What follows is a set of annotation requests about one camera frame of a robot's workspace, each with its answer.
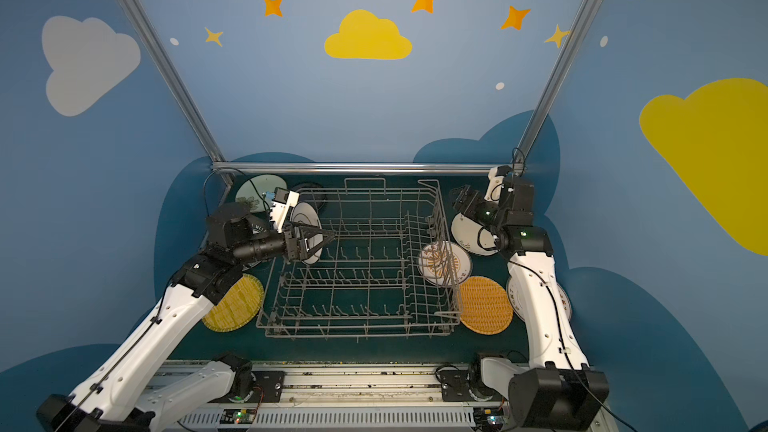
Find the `white plate black emblem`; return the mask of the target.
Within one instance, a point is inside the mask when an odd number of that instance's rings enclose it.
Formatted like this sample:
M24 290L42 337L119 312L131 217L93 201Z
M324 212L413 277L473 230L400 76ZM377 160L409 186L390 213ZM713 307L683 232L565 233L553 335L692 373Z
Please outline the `white plate black emblem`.
M323 240L323 235L317 232L317 229L321 228L321 222L318 212L315 208L306 202L299 202L293 209L290 221L299 225L310 226L311 230L303 230L304 245L307 250L320 244Z

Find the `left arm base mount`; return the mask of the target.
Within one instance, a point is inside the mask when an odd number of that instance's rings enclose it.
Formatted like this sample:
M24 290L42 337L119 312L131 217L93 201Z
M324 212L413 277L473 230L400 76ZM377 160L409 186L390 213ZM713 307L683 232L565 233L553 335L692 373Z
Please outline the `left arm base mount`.
M284 371L252 371L237 386L233 401L242 403L278 403L282 396L284 381Z

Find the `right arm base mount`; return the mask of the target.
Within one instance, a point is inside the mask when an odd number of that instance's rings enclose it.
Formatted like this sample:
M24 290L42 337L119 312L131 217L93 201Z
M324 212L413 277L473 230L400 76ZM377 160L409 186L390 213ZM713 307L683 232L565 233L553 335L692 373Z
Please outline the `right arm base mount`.
M476 402L470 388L469 372L460 369L441 369L436 372L444 402Z

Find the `cream plate floral rim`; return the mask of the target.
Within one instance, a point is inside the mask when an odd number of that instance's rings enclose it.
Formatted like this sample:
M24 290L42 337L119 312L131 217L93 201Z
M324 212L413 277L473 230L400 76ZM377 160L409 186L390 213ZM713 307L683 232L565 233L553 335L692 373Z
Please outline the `cream plate floral rim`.
M451 222L454 241L464 250L478 256L491 256L498 252L494 236L481 224L457 213Z

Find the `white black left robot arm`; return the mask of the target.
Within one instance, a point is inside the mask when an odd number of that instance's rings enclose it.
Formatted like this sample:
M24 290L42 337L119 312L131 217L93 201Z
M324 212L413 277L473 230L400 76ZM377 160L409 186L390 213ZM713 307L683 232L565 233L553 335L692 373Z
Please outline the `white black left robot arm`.
M146 394L148 382L189 331L243 277L246 265L277 257L304 261L334 232L284 219L272 224L243 203L226 203L206 219L205 247L169 279L158 304L122 345L67 395L52 394L36 417L46 431L162 431L214 399L244 400L254 390L251 361L224 354L199 371Z

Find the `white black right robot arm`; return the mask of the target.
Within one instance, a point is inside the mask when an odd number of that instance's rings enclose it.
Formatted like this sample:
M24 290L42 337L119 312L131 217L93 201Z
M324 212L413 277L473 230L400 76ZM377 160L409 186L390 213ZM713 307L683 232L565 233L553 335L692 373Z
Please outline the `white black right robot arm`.
M469 373L474 393L500 394L512 429L589 430L609 383L592 369L571 329L549 235L533 223L533 184L506 176L486 193L465 185L451 195L454 210L489 231L505 259L529 344L525 366L502 356L479 356Z

